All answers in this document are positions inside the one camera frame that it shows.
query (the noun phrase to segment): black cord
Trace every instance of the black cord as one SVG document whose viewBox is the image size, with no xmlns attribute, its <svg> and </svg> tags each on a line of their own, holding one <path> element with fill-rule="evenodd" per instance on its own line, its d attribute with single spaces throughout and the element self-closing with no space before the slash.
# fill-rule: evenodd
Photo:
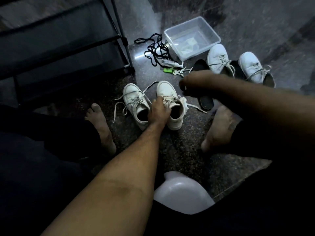
<svg viewBox="0 0 315 236">
<path fill-rule="evenodd" d="M 158 36 L 158 38 L 157 38 L 157 41 L 155 42 L 153 37 L 156 35 Z M 153 41 L 153 43 L 148 46 L 148 50 L 144 52 L 144 56 L 147 57 L 148 59 L 151 59 L 151 64 L 153 66 L 157 66 L 159 64 L 161 67 L 167 67 L 167 66 L 161 65 L 161 63 L 158 61 L 158 59 L 169 59 L 169 60 L 174 61 L 174 59 L 169 54 L 168 47 L 162 42 L 162 34 L 155 33 L 155 34 L 151 35 L 151 37 L 149 37 L 148 39 L 138 38 L 135 40 L 135 44 L 136 45 L 142 44 L 142 43 L 145 43 L 149 40 Z M 157 53 L 157 48 L 155 48 L 155 43 L 157 43 L 158 44 L 157 47 L 160 48 L 160 54 Z M 153 58 L 155 60 L 155 64 L 153 63 L 151 56 L 146 55 L 146 53 L 151 53 L 153 55 Z"/>
</svg>

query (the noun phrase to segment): person's left hand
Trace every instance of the person's left hand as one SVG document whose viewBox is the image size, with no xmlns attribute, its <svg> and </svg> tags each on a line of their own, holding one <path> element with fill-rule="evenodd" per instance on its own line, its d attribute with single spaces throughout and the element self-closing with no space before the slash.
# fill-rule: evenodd
<svg viewBox="0 0 315 236">
<path fill-rule="evenodd" d="M 158 96 L 156 100 L 153 100 L 151 110 L 148 114 L 149 124 L 157 124 L 163 129 L 170 115 L 171 109 L 166 108 L 163 104 L 163 97 Z"/>
</svg>

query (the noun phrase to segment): human hand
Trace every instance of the human hand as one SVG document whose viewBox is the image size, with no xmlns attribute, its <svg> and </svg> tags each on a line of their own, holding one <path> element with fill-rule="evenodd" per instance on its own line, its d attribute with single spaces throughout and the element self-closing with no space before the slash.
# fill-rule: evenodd
<svg viewBox="0 0 315 236">
<path fill-rule="evenodd" d="M 163 97 L 158 96 L 156 100 L 153 100 L 150 112 L 148 114 L 149 124 L 156 124 L 161 129 L 163 129 L 170 115 L 171 109 L 166 108 L 163 104 Z"/>
<path fill-rule="evenodd" d="M 183 94 L 191 97 L 202 97 L 209 94 L 209 79 L 215 76 L 210 70 L 191 71 L 180 82 L 179 87 Z"/>
</svg>

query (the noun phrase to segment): dark speckled floor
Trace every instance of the dark speckled floor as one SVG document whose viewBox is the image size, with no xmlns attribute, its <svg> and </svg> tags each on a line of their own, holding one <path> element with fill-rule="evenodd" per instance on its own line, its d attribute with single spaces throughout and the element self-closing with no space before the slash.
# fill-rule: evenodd
<svg viewBox="0 0 315 236">
<path fill-rule="evenodd" d="M 64 10 L 82 0 L 49 1 L 45 13 L 60 8 Z M 167 80 L 180 94 L 178 82 L 181 77 L 153 67 L 143 56 L 147 44 L 133 45 L 133 41 L 139 37 L 148 38 L 153 33 L 163 33 L 166 28 L 197 16 L 203 16 L 221 37 L 230 59 L 238 59 L 243 52 L 252 51 L 263 64 L 272 65 L 277 87 L 315 94 L 315 0 L 116 0 L 116 4 L 130 43 L 135 75 L 107 75 L 76 86 L 60 94 L 50 106 L 37 111 L 83 117 L 89 105 L 96 102 L 104 111 L 119 152 L 141 134 L 132 116 L 121 113 L 122 106 L 118 107 L 116 121 L 112 123 L 114 98 L 122 94 L 127 83 L 136 83 L 144 89 L 155 80 Z M 1 20 L 8 20 L 9 13 L 12 12 L 0 8 Z M 185 65 L 192 67 L 197 59 L 206 56 L 207 53 L 203 53 L 193 57 L 185 61 Z M 10 80 L 1 81 L 0 89 L 0 100 L 14 103 L 14 97 L 8 94 L 12 89 Z M 155 86 L 147 91 L 147 96 L 151 100 L 155 97 Z M 198 104 L 194 98 L 187 98 L 187 101 Z M 166 129 L 163 132 L 157 184 L 163 180 L 163 172 L 180 171 L 200 182 L 215 200 L 220 200 L 253 172 L 268 166 L 270 162 L 267 160 L 235 155 L 218 154 L 203 158 L 200 144 L 212 119 L 213 112 L 203 114 L 190 108 L 179 131 Z"/>
</svg>

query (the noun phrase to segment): white plastic stool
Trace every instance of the white plastic stool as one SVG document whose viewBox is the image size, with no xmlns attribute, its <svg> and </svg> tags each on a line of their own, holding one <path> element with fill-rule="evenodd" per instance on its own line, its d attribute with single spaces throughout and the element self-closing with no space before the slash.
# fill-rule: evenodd
<svg viewBox="0 0 315 236">
<path fill-rule="evenodd" d="M 186 175 L 169 171 L 164 174 L 165 182 L 155 190 L 157 202 L 184 214 L 196 214 L 215 204 L 207 191 Z"/>
</svg>

